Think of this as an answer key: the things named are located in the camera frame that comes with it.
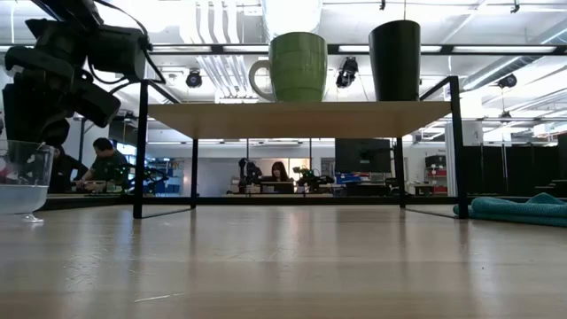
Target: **black mug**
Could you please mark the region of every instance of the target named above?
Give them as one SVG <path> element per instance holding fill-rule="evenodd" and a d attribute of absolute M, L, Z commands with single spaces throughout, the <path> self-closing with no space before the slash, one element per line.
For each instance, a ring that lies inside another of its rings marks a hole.
<path fill-rule="evenodd" d="M 397 20 L 369 34 L 370 61 L 377 101 L 417 101 L 421 28 L 410 20 Z"/>

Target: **water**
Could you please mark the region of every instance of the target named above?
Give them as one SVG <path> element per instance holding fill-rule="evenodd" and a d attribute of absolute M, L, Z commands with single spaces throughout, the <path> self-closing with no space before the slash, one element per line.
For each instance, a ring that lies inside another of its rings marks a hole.
<path fill-rule="evenodd" d="M 31 214 L 47 199 L 48 186 L 0 184 L 0 214 Z"/>

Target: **green mug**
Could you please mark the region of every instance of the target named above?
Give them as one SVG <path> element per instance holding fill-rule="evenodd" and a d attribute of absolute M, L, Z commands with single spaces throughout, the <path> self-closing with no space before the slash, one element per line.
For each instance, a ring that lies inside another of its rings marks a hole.
<path fill-rule="evenodd" d="M 254 81 L 263 67 L 272 79 L 271 94 Z M 248 74 L 252 89 L 273 102 L 322 102 L 326 78 L 327 43 L 308 32 L 279 35 L 269 44 L 269 60 L 257 61 Z"/>

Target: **camera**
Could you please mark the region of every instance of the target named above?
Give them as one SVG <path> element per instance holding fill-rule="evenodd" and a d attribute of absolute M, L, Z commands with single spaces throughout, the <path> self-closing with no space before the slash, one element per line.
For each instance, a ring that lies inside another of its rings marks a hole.
<path fill-rule="evenodd" d="M 499 86 L 501 89 L 504 89 L 504 88 L 514 88 L 514 87 L 516 86 L 516 84 L 517 84 L 517 78 L 516 78 L 515 75 L 510 74 L 510 75 L 508 75 L 508 76 L 506 76 L 506 77 L 500 79 L 500 80 L 497 82 L 497 84 L 498 84 L 498 86 Z"/>
<path fill-rule="evenodd" d="M 203 79 L 201 78 L 201 71 L 198 69 L 192 69 L 189 71 L 189 75 L 187 75 L 187 80 L 185 83 L 188 87 L 195 89 L 203 84 Z"/>
<path fill-rule="evenodd" d="M 341 66 L 337 77 L 337 87 L 340 89 L 348 88 L 353 84 L 354 76 L 358 72 L 358 63 L 355 57 L 347 57 L 345 63 Z"/>

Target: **computer monitor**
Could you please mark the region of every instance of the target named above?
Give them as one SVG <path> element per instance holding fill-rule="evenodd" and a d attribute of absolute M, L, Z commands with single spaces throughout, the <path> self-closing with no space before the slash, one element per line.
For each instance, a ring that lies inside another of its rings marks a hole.
<path fill-rule="evenodd" d="M 335 172 L 391 173 L 390 140 L 375 138 L 337 138 Z"/>
<path fill-rule="evenodd" d="M 262 194 L 293 194 L 293 182 L 261 182 Z"/>

